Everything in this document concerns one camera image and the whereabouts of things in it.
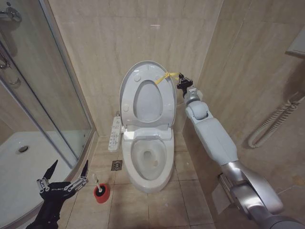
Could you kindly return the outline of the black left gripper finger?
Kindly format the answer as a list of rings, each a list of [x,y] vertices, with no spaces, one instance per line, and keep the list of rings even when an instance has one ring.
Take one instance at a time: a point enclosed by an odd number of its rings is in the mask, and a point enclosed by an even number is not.
[[[52,177],[54,171],[55,171],[55,168],[56,168],[56,165],[58,163],[58,160],[56,160],[52,165],[51,167],[49,167],[45,174],[43,175],[42,179],[37,179],[37,185],[38,185],[38,188],[39,188],[39,191],[40,192],[45,192],[45,191],[49,191],[50,188],[49,188],[49,179]]]
[[[79,191],[88,182],[87,174],[88,174],[88,160],[86,160],[86,163],[82,169],[81,175],[75,181],[73,181],[72,183],[67,185],[64,188],[64,190],[68,191],[68,192]]]

